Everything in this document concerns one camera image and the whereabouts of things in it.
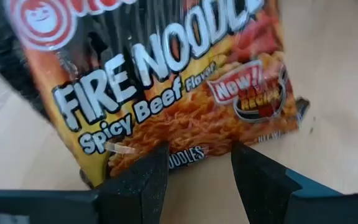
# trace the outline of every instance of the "black object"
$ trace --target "black object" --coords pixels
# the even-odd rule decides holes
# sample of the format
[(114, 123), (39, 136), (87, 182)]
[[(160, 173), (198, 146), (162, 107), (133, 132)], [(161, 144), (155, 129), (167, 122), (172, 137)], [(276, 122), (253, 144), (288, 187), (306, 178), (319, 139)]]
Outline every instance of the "black object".
[(40, 93), (27, 68), (24, 52), (6, 18), (3, 0), (0, 0), (0, 75), (29, 101), (36, 111), (48, 119)]
[(298, 111), (298, 121), (302, 121), (310, 108), (310, 101), (299, 97), (295, 101), (296, 110)]
[(0, 223), (158, 223), (168, 177), (168, 145), (86, 192), (0, 191)]
[(358, 224), (358, 195), (342, 195), (241, 143), (231, 159), (250, 224)]

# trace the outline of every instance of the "cartoon face logo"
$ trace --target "cartoon face logo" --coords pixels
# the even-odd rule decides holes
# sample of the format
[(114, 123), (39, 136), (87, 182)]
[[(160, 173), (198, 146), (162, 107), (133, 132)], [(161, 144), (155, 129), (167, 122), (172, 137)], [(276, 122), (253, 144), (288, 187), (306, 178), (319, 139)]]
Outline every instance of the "cartoon face logo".
[(76, 31), (76, 16), (62, 0), (6, 0), (16, 32), (26, 46), (41, 51), (66, 45)]
[(137, 0), (5, 0), (17, 35), (27, 47), (51, 51), (74, 36), (77, 17), (97, 15)]
[(26, 9), (25, 18), (31, 28), (37, 32), (52, 32), (58, 25), (56, 12), (51, 5), (45, 2), (40, 2), (40, 6), (35, 10)]

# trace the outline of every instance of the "plastic wrapper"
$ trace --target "plastic wrapper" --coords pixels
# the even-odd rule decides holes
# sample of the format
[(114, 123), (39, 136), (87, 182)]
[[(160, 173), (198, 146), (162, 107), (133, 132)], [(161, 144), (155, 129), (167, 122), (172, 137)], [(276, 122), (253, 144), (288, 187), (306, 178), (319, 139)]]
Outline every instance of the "plastic wrapper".
[(0, 29), (1, 75), (95, 186), (162, 141), (174, 169), (298, 129), (277, 0), (5, 0)]

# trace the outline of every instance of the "red circular logo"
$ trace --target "red circular logo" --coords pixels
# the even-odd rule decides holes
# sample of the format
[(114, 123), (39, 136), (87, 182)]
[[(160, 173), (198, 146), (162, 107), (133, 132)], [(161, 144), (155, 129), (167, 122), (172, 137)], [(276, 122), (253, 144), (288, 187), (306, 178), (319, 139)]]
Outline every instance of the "red circular logo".
[(21, 41), (37, 50), (57, 50), (76, 31), (76, 16), (64, 0), (7, 0)]

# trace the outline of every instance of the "noodle package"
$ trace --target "noodle package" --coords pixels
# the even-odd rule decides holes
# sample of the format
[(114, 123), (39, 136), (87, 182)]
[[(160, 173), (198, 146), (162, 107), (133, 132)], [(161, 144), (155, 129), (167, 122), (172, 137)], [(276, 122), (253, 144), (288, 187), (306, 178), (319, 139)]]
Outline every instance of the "noodle package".
[(5, 0), (4, 12), (94, 186), (164, 141), (174, 169), (298, 129), (278, 0)]

